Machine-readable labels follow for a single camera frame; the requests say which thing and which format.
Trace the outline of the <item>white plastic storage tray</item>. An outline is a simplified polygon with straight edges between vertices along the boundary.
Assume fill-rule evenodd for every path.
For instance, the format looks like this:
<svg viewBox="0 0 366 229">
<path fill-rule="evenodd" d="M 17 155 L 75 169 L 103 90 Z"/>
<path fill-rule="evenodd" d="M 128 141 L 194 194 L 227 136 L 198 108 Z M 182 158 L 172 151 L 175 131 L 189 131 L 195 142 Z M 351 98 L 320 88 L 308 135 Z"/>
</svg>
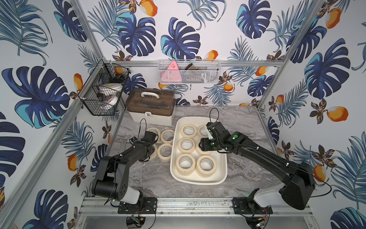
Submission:
<svg viewBox="0 0 366 229">
<path fill-rule="evenodd" d="M 218 185 L 227 178 L 227 156 L 202 151 L 200 140 L 207 138 L 208 117 L 189 116 L 176 123 L 170 162 L 173 178 L 195 185 Z"/>
</svg>

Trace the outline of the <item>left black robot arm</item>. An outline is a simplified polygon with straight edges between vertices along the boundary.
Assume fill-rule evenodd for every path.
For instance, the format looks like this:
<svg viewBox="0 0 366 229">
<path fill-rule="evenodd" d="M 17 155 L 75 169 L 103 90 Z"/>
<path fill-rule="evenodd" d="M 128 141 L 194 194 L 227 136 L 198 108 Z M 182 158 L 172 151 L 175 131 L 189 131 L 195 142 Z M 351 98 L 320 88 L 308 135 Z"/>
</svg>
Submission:
<svg viewBox="0 0 366 229">
<path fill-rule="evenodd" d="M 137 204 L 141 193 L 128 185 L 130 167 L 136 161 L 149 160 L 156 142 L 157 134 L 145 131 L 141 140 L 131 138 L 132 145 L 124 152 L 103 157 L 92 184 L 92 194 L 127 204 Z"/>
</svg>

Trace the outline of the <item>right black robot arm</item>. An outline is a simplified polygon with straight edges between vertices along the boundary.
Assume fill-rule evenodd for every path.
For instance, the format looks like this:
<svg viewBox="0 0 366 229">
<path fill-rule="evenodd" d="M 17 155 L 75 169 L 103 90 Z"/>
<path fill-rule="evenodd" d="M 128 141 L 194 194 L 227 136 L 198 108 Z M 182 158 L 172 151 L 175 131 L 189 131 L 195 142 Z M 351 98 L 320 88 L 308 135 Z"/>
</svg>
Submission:
<svg viewBox="0 0 366 229">
<path fill-rule="evenodd" d="M 282 182 L 281 185 L 270 188 L 255 189 L 248 197 L 250 201 L 262 208 L 271 205 L 288 205 L 296 210 L 306 208 L 315 189 L 315 179 L 308 163 L 297 164 L 280 157 L 240 132 L 231 134 L 221 122 L 208 122 L 206 129 L 208 136 L 199 143 L 202 151 L 233 153 L 245 157 Z"/>
</svg>

